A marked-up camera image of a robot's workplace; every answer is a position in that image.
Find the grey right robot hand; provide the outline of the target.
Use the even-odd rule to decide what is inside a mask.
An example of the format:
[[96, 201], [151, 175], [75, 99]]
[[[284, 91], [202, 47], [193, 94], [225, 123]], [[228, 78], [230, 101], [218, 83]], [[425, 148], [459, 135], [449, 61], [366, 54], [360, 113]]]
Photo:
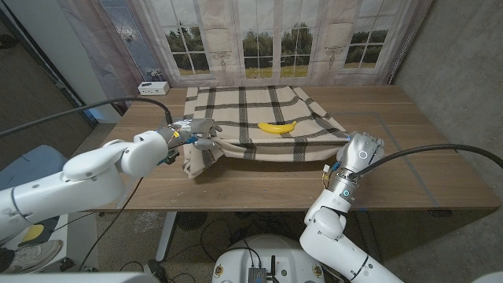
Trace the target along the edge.
[[383, 139], [367, 133], [353, 132], [348, 137], [347, 144], [336, 154], [336, 162], [329, 171], [325, 190], [352, 203], [360, 177], [350, 177], [350, 174], [362, 171], [383, 157]]

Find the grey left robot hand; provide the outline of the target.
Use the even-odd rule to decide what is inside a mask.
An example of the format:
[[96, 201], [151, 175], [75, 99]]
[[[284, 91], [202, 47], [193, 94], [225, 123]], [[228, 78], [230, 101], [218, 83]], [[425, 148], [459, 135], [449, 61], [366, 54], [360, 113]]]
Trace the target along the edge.
[[221, 131], [222, 128], [213, 119], [207, 118], [184, 119], [168, 124], [157, 131], [167, 142], [168, 152], [164, 162], [174, 163], [182, 145], [193, 145], [199, 150], [218, 149], [220, 145], [211, 138]]

